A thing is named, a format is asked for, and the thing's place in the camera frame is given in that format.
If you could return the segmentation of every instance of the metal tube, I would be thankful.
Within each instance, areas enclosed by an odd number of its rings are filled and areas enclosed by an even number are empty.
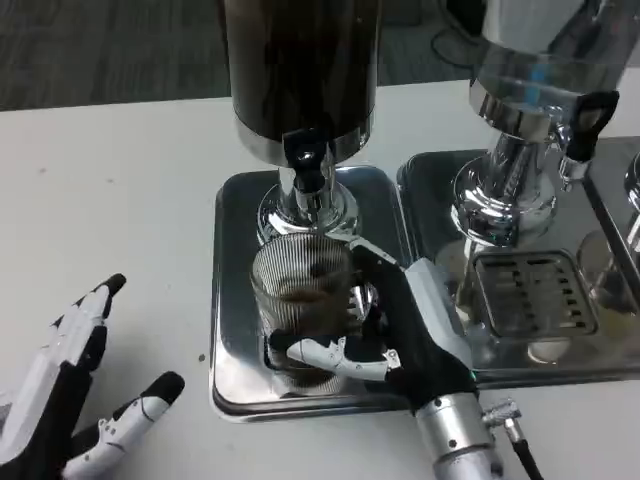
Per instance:
[[[504,479],[495,442],[472,393],[436,398],[416,412],[438,480]]]

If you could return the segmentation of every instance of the drip tray grate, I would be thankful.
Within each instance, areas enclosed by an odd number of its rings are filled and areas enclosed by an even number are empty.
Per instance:
[[[497,335],[557,338],[596,331],[591,304],[566,253],[480,253],[474,270]]]

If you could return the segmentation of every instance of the coffee dispenser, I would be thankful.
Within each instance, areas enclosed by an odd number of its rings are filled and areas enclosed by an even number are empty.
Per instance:
[[[378,0],[226,0],[231,94],[243,144],[279,167],[258,209],[261,242],[291,232],[360,233],[335,165],[369,139]]]
[[[230,178],[216,201],[211,391],[230,417],[405,406],[384,387],[275,361],[249,274],[262,246],[292,233],[358,235],[402,264],[410,261],[393,182],[373,167],[339,167],[371,135],[381,3],[221,4],[239,138],[277,168]],[[285,253],[290,244],[278,242]],[[375,292],[353,281],[348,313],[355,332]]]

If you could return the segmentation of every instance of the dispenser tap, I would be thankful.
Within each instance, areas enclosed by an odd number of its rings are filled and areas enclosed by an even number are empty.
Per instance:
[[[598,136],[613,117],[619,98],[617,91],[582,95],[576,100],[569,125],[556,128],[555,140],[564,152],[558,167],[563,191],[570,191],[574,183],[584,179]]]

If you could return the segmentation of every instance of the dark liquid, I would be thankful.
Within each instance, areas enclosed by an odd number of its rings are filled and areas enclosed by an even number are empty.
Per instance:
[[[233,103],[258,135],[329,138],[373,110],[380,0],[224,0]]]

